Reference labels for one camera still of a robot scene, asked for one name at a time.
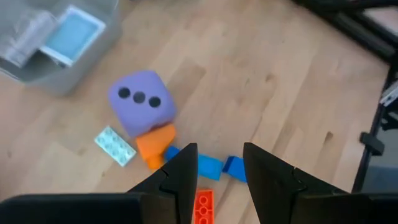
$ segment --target purple foam die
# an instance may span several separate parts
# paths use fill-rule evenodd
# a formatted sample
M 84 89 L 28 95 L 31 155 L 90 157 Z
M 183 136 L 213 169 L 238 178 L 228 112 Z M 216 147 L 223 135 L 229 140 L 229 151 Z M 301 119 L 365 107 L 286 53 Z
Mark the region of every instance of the purple foam die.
M 112 109 L 132 138 L 171 122 L 177 114 L 172 95 L 150 70 L 120 78 L 108 92 Z

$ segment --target toy block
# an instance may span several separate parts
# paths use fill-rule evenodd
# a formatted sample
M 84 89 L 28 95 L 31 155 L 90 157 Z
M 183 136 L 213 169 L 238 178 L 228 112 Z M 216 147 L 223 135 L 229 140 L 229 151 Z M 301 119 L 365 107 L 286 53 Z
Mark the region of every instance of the toy block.
M 198 190 L 193 206 L 194 224 L 214 224 L 213 190 Z
M 163 153 L 174 137 L 175 127 L 173 124 L 168 124 L 136 138 L 138 151 L 149 168 L 159 169 L 163 165 Z
M 166 153 L 164 154 L 164 158 L 166 161 L 171 160 L 175 155 L 177 155 L 180 152 L 180 150 L 175 147 L 175 146 L 169 146 L 166 150 Z
M 218 159 L 198 155 L 198 174 L 209 179 L 219 180 L 221 170 L 223 169 L 223 162 Z
M 136 155 L 136 151 L 109 126 L 95 137 L 94 142 L 121 166 Z
M 120 78 L 108 91 L 112 109 L 130 138 L 172 122 L 177 107 L 154 71 Z
M 246 174 L 244 172 L 244 164 L 242 158 L 229 156 L 223 168 L 223 172 L 231 175 L 232 177 L 242 182 L 248 182 L 246 180 Z

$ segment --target hardwood floor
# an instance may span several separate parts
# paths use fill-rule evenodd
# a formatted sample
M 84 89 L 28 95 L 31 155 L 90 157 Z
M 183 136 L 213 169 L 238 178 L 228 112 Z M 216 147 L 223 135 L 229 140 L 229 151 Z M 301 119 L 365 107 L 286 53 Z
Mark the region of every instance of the hardwood floor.
M 0 198 L 123 192 L 150 171 L 93 142 L 110 125 L 126 137 L 107 89 L 156 70 L 177 103 L 175 145 L 221 160 L 252 141 L 350 191 L 387 66 L 289 0 L 121 1 L 124 34 L 72 96 L 53 98 L 0 77 Z M 216 223 L 258 223 L 246 184 L 215 190 Z

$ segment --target orange foam block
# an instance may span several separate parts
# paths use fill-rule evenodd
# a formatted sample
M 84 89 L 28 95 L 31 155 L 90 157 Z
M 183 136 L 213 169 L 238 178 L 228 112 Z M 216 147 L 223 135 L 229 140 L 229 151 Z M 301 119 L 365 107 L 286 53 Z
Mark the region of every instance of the orange foam block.
M 214 224 L 213 190 L 198 190 L 193 206 L 195 224 Z
M 163 153 L 172 143 L 174 137 L 174 125 L 167 124 L 136 138 L 138 151 L 149 168 L 159 169 L 162 167 Z

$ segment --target red lego brick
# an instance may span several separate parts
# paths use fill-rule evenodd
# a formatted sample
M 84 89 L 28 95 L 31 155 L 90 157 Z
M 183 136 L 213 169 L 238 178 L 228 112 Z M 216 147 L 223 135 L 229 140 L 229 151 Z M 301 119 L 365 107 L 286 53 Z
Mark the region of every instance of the red lego brick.
M 198 190 L 193 210 L 195 224 L 214 224 L 213 190 Z

